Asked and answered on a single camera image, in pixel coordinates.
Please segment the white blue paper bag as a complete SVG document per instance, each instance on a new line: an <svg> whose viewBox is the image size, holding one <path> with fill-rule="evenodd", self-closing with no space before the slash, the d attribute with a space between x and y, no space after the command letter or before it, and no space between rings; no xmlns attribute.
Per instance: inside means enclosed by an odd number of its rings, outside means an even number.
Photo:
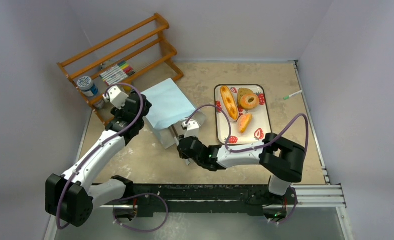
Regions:
<svg viewBox="0 0 394 240"><path fill-rule="evenodd" d="M153 87L143 91L142 95L151 103L146 115L146 123L163 149L177 144L170 127L174 127L179 135L184 135L181 123L195 111L194 105L186 98L171 78L168 78ZM199 123L200 127L206 120L205 114L198 112L191 120Z"/></svg>

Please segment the long orange fake bread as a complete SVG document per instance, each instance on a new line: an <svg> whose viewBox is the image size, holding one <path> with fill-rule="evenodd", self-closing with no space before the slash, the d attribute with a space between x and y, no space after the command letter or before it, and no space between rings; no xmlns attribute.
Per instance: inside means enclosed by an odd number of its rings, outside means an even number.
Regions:
<svg viewBox="0 0 394 240"><path fill-rule="evenodd" d="M238 120L239 117L238 108L235 99L233 97L232 91L225 85L222 85L219 91L223 101L223 105L225 106L229 117L233 121Z"/></svg>

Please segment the small pink orange fake bread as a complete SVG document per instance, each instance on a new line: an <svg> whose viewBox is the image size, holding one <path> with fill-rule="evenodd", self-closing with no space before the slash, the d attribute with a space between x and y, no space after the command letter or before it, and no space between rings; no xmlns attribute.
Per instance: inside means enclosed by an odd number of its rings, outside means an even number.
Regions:
<svg viewBox="0 0 394 240"><path fill-rule="evenodd" d="M236 124L237 124L237 130L240 134L246 131L248 125L252 121L252 118L253 116L251 113L245 113L238 118Z"/></svg>

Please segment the round orange fake bun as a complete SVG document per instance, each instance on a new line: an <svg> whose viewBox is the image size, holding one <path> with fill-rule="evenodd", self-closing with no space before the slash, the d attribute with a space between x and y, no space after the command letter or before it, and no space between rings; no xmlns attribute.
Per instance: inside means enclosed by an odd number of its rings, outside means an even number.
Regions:
<svg viewBox="0 0 394 240"><path fill-rule="evenodd" d="M252 110L259 106L259 98L254 93L247 93L240 98L239 104L244 110Z"/></svg>

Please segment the brown fake bread slice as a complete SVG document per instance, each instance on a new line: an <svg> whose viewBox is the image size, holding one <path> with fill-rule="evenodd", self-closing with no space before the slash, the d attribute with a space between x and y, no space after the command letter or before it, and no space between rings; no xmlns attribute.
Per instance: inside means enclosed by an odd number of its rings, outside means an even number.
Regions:
<svg viewBox="0 0 394 240"><path fill-rule="evenodd" d="M241 107L240 100L246 94L254 94L254 92L251 89L249 89L249 88L241 87L241 88L238 89L237 97L236 97L237 98L237 106L238 107Z"/></svg>

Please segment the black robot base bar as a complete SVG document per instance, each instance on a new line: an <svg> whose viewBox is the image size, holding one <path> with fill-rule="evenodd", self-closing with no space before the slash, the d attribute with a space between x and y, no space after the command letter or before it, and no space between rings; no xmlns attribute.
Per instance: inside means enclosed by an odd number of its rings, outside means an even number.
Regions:
<svg viewBox="0 0 394 240"><path fill-rule="evenodd" d="M246 214L281 224L293 214L297 194L289 187L284 196L269 193L266 184L130 184L125 194L112 201L131 206L134 217L154 213Z"/></svg>

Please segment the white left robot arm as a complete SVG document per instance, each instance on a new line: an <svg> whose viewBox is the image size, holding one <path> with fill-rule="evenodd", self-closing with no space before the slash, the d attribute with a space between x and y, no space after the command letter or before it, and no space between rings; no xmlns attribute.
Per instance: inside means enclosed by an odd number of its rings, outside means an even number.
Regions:
<svg viewBox="0 0 394 240"><path fill-rule="evenodd" d="M151 106L143 94L131 92L120 108L112 109L114 118L93 148L61 175L47 178L45 211L55 217L57 229L79 227L89 218L102 197L89 192L92 183L111 158L139 134Z"/></svg>

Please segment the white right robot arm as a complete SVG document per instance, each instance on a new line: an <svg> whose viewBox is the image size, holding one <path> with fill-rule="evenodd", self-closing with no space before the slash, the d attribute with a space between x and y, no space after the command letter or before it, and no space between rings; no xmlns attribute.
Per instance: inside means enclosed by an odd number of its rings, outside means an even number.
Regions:
<svg viewBox="0 0 394 240"><path fill-rule="evenodd" d="M272 174L265 196L273 204L284 199L292 183L302 181L306 156L305 147L274 133L251 144L233 146L205 146L195 136L181 137L177 151L181 159L211 172L246 165L264 167Z"/></svg>

